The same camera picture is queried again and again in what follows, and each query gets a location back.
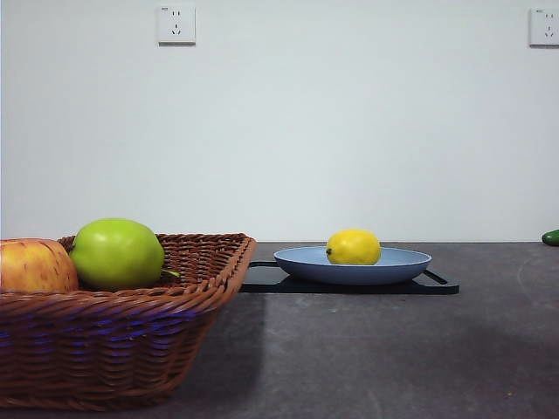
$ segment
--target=apple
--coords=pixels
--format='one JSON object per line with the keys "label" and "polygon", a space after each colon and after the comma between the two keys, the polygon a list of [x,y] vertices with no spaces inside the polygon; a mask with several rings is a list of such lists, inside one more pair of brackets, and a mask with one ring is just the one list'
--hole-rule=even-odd
{"label": "apple", "polygon": [[126,218],[82,227],[70,258],[86,284],[103,291],[147,288],[161,276],[165,252],[152,230]]}
{"label": "apple", "polygon": [[0,292],[70,292],[78,274],[66,250],[46,238],[0,240]]}

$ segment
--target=green apple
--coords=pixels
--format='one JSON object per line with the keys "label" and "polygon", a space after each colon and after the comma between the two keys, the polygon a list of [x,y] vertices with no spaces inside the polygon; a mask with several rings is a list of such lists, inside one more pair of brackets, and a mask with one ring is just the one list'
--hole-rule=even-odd
{"label": "green apple", "polygon": [[147,226],[126,218],[101,218],[79,230],[70,258],[83,282],[118,291],[152,286],[161,276],[165,252]]}

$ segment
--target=basket rim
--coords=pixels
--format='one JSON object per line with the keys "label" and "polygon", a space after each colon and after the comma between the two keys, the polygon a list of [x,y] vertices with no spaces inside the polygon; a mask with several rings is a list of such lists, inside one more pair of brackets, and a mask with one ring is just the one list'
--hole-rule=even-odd
{"label": "basket rim", "polygon": [[[20,317],[22,312],[29,314],[51,316],[62,315],[81,316],[99,315],[98,308],[113,314],[127,316],[151,316],[154,313],[178,315],[184,312],[201,313],[215,310],[227,302],[240,288],[252,254],[256,248],[256,240],[245,233],[229,234],[156,234],[158,238],[166,237],[237,237],[239,247],[231,256],[231,272],[220,272],[218,275],[203,280],[200,284],[173,285],[170,287],[137,288],[129,290],[72,292],[0,292],[0,313],[10,316],[10,312],[17,311],[14,317]],[[218,281],[220,276],[227,274],[227,281]]]}

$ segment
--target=red apple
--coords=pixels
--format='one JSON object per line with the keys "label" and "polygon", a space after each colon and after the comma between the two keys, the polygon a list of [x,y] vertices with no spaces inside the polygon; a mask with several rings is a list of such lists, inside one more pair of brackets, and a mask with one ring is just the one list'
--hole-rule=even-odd
{"label": "red apple", "polygon": [[73,261],[54,240],[0,240],[0,268],[0,292],[69,292],[79,287]]}

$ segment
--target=black tray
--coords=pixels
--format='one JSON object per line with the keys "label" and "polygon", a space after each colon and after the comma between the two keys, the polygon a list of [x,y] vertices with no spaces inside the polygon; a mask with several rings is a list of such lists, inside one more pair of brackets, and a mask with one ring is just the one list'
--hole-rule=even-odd
{"label": "black tray", "polygon": [[391,285],[334,285],[310,282],[287,275],[276,262],[249,264],[240,292],[336,294],[457,294],[459,284],[429,270],[409,281]]}

